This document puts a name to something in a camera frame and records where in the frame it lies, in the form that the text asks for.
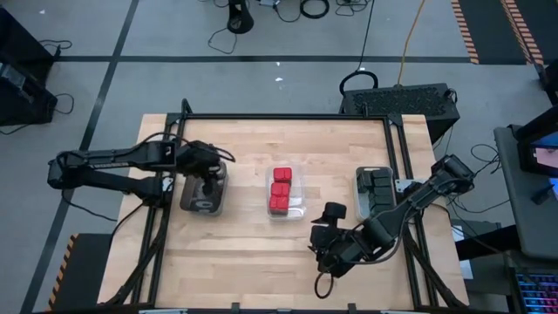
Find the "backlit keyboard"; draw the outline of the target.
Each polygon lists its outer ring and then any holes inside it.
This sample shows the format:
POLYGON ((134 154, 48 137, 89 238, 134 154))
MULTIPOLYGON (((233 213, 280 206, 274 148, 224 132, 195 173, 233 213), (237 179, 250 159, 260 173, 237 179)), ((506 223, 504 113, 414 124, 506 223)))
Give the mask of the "backlit keyboard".
POLYGON ((558 273, 516 273, 523 314, 558 314, 558 273))

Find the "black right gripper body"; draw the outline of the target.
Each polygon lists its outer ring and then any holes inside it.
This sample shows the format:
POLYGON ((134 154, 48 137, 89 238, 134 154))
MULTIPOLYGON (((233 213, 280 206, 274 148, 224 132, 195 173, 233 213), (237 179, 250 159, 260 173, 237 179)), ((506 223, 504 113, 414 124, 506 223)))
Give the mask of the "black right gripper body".
POLYGON ((327 202, 321 217, 328 219, 328 225, 314 224, 310 232, 310 245, 320 248, 322 254, 315 254, 319 272, 340 278, 364 257, 364 252, 350 229, 340 229, 339 220, 346 216, 346 206, 327 202))

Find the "clear plastic bin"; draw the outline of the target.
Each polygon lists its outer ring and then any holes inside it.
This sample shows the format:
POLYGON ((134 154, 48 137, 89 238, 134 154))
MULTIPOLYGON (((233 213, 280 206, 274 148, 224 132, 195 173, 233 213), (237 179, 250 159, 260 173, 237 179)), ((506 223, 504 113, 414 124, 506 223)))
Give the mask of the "clear plastic bin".
POLYGON ((271 221, 278 221, 278 222, 289 222, 289 221, 296 221, 302 220, 305 216, 306 212, 306 204, 305 204, 305 194, 304 194, 304 177, 302 169, 298 165, 294 164, 285 164, 285 165, 277 165, 268 167, 266 170, 266 193, 267 193, 267 212, 269 215, 269 219, 271 221), (289 192, 289 212, 287 215, 272 215, 269 212, 269 199, 272 195, 270 193, 270 186, 271 183, 274 182, 273 179, 273 168, 274 167, 291 167, 293 170, 293 179, 290 183, 290 192, 289 192))

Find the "black equipment rack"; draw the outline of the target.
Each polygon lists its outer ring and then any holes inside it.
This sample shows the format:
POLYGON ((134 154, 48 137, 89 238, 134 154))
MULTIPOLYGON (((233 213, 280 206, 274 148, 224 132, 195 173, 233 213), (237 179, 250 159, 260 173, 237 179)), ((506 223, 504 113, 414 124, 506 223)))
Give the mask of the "black equipment rack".
POLYGON ((0 126, 50 123, 57 103, 32 76, 0 64, 0 126))

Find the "black round stand base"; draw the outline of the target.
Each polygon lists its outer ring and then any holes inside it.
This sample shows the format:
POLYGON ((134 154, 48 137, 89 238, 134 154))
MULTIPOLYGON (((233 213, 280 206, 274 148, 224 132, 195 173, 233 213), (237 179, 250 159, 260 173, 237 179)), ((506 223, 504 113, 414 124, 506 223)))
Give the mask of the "black round stand base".
POLYGON ((254 27, 247 0, 228 0, 227 29, 234 34, 245 34, 254 27))

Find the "black equipment case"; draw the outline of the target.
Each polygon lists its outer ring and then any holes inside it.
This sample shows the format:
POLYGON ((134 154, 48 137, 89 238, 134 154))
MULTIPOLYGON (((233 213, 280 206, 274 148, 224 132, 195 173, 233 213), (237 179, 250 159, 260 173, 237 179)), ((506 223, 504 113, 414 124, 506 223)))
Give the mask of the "black equipment case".
POLYGON ((47 72, 54 57, 0 6, 0 62, 22 66, 28 72, 47 72))

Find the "black equipment stand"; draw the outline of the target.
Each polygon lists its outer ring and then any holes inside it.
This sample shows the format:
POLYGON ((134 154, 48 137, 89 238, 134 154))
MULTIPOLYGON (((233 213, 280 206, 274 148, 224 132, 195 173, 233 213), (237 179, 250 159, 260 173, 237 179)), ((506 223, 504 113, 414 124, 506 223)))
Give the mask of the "black equipment stand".
POLYGON ((558 59, 552 61, 548 66, 537 65, 536 69, 542 89, 551 104, 558 106, 558 59))

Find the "black perforated computer case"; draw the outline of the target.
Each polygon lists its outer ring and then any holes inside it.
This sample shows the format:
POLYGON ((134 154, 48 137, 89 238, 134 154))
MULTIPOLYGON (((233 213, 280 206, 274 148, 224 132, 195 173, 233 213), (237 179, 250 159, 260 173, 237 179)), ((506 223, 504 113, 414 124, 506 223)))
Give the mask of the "black perforated computer case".
POLYGON ((340 113, 424 115, 434 144, 460 118, 457 93, 445 83, 347 91, 340 113))

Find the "dark grey plastic bin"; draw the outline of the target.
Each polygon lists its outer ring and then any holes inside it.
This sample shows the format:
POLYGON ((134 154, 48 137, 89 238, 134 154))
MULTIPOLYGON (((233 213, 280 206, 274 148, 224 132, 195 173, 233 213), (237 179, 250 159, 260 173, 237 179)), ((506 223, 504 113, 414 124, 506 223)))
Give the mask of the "dark grey plastic bin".
POLYGON ((199 197, 200 182, 203 179, 195 178, 191 175, 185 179, 184 188, 180 198, 180 208, 190 213, 198 215, 220 215, 222 212, 222 203, 225 198, 226 188, 228 185, 228 170, 226 178, 222 181, 214 180, 214 192, 207 195, 207 181, 205 181, 206 197, 199 197), (212 211, 202 210, 198 211, 194 203, 198 200, 211 201, 214 204, 212 211))

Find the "white plastic bin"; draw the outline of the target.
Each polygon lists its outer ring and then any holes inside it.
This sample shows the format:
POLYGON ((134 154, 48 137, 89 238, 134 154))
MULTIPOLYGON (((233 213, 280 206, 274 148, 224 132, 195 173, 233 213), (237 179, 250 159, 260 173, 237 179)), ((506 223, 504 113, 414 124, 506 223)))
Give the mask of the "white plastic bin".
POLYGON ((371 172, 375 169, 389 168, 389 167, 358 167, 355 172, 354 179, 354 189, 355 189, 355 211, 357 219, 361 222, 368 218, 370 214, 376 214, 377 212, 383 212, 388 209, 392 209, 396 203, 396 196, 394 191, 394 180, 393 171, 392 172, 392 185, 394 203, 392 205, 378 205, 372 200, 373 194, 373 180, 371 177, 371 172))

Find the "small black desk device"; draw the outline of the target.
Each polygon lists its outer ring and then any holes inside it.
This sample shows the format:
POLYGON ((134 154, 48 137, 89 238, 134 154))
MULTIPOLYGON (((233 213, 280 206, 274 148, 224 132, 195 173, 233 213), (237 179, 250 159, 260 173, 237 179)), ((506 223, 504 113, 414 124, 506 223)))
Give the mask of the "small black desk device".
POLYGON ((550 198, 553 192, 554 192, 554 184, 548 185, 547 187, 542 188, 541 190, 535 192, 531 196, 531 201, 536 205, 541 205, 542 203, 544 203, 550 198))

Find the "computer monitor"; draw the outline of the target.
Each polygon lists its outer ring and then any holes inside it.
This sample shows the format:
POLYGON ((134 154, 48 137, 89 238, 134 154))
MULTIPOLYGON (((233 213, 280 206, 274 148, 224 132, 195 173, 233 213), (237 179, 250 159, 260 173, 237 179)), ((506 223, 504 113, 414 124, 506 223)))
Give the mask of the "computer monitor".
POLYGON ((558 106, 514 132, 523 171, 558 178, 558 106))

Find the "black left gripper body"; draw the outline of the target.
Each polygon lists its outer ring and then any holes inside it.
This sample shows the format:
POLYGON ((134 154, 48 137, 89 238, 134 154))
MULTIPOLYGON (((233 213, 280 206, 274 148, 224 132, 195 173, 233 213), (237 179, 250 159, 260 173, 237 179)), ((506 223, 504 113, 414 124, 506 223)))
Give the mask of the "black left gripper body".
POLYGON ((222 181, 227 169, 222 162, 221 149, 201 140, 189 141, 175 149, 174 172, 191 175, 204 181, 222 181))

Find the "black metal table frame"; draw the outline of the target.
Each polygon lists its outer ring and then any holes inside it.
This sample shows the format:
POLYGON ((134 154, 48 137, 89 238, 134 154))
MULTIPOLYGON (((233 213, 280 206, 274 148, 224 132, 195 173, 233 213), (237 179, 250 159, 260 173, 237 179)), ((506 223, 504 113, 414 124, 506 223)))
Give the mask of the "black metal table frame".
POLYGON ((354 176, 360 166, 391 166, 425 178, 435 161, 425 118, 402 119, 409 156, 385 138, 380 119, 337 114, 191 115, 183 128, 189 140, 228 150, 228 186, 222 213, 193 215, 174 202, 165 246, 147 269, 143 301, 192 310, 409 310, 412 289, 406 257, 399 250, 377 265, 361 265, 331 282, 320 276, 309 250, 311 223, 323 206, 347 207, 341 226, 357 222, 354 176), (291 166, 303 176, 306 212, 279 222, 267 213, 269 170, 291 166))

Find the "black mat striped edge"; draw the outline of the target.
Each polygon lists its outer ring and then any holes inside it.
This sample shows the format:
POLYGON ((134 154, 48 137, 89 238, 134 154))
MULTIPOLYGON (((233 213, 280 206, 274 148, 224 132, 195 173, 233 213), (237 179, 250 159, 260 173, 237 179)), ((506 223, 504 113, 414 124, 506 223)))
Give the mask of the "black mat striped edge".
POLYGON ((47 311, 80 311, 96 306, 110 240, 109 234, 70 236, 51 290, 47 311))
POLYGON ((558 59, 558 0, 451 0, 476 65, 548 65, 558 59))

